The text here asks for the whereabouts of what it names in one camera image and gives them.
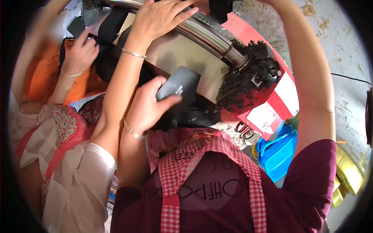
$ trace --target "black cable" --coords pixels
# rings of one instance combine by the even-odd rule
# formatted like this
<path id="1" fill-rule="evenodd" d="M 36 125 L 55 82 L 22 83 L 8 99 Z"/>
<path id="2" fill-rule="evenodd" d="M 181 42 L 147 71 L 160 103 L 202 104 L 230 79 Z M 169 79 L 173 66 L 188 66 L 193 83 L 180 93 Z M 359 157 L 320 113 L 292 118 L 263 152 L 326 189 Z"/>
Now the black cable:
<path id="1" fill-rule="evenodd" d="M 345 77 L 345 78 L 348 78 L 348 79 L 352 79 L 352 80 L 356 80 L 356 81 L 360 81 L 360 82 L 365 82 L 369 85 L 372 85 L 370 82 L 368 81 L 365 81 L 365 80 L 361 80 L 361 79 L 356 79 L 356 78 L 351 78 L 351 77 L 348 77 L 348 76 L 344 76 L 344 75 L 339 75 L 339 74 L 336 74 L 336 73 L 331 73 L 332 75 L 337 75 L 337 76 L 341 76 L 341 77 Z"/>

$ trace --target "white stripe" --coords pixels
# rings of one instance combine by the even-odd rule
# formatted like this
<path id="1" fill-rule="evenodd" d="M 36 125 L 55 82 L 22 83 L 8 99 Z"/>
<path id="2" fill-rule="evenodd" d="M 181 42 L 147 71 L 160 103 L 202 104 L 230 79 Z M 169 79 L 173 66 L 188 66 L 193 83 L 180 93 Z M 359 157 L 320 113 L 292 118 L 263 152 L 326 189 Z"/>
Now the white stripe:
<path id="1" fill-rule="evenodd" d="M 299 110 L 298 93 L 288 73 L 285 72 L 282 76 L 275 87 L 275 91 L 294 116 Z"/>

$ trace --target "hand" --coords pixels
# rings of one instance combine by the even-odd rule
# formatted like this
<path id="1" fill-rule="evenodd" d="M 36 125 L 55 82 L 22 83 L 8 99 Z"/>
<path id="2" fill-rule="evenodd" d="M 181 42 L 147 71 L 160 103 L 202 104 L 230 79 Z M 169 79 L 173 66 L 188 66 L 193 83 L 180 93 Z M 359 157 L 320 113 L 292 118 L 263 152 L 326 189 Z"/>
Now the hand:
<path id="1" fill-rule="evenodd" d="M 140 38 L 148 38 L 153 41 L 197 13 L 198 7 L 194 7 L 177 15 L 180 11 L 197 1 L 162 0 L 155 3 L 154 0 L 145 0 L 144 5 L 136 14 L 131 33 L 137 34 Z"/>
<path id="2" fill-rule="evenodd" d="M 62 65 L 62 71 L 66 75 L 76 75 L 82 73 L 90 67 L 96 59 L 99 51 L 94 39 L 87 41 L 89 31 L 84 30 L 75 41 L 75 44 L 66 56 Z"/>
<path id="3" fill-rule="evenodd" d="M 170 107 L 181 101 L 181 96 L 177 95 L 157 101 L 156 94 L 166 81 L 165 77 L 157 76 L 137 89 L 126 117 L 126 123 L 135 133 L 143 134 L 153 127 Z"/>

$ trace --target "bangle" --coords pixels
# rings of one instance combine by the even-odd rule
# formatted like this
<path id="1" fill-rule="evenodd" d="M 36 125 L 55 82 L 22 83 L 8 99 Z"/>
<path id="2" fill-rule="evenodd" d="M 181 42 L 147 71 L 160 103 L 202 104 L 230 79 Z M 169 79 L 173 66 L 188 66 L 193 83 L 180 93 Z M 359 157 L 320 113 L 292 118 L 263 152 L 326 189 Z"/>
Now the bangle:
<path id="1" fill-rule="evenodd" d="M 129 55 L 132 55 L 132 56 L 135 56 L 135 57 L 144 58 L 144 59 L 146 59 L 148 57 L 148 56 L 142 56 L 142 55 L 140 55 L 138 53 L 130 52 L 130 51 L 124 49 L 124 48 L 122 48 L 122 52 L 125 52 L 125 53 L 127 53 Z"/>
<path id="2" fill-rule="evenodd" d="M 62 72 L 62 74 L 64 75 L 64 76 L 67 76 L 67 77 L 76 77 L 76 76 L 81 76 L 83 73 L 79 73 L 79 74 L 77 74 L 77 75 L 67 75 L 67 74 L 65 74 L 63 71 L 62 71 L 62 69 L 61 69 L 61 72 Z"/>
<path id="3" fill-rule="evenodd" d="M 146 139 L 146 135 L 140 135 L 138 133 L 133 132 L 133 129 L 127 124 L 126 121 L 124 121 L 124 127 L 126 128 L 128 133 L 132 134 L 133 137 L 140 139 L 140 140 Z"/>

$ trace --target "blue plastic basket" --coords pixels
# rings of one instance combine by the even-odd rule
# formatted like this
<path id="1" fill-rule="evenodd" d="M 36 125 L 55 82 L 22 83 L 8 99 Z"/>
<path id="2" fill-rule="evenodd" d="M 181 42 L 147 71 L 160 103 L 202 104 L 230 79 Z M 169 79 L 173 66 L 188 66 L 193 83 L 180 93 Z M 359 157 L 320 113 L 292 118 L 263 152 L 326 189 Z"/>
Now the blue plastic basket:
<path id="1" fill-rule="evenodd" d="M 288 172 L 296 143 L 297 130 L 286 124 L 273 142 L 261 138 L 256 144 L 258 161 L 273 182 L 279 181 Z"/>

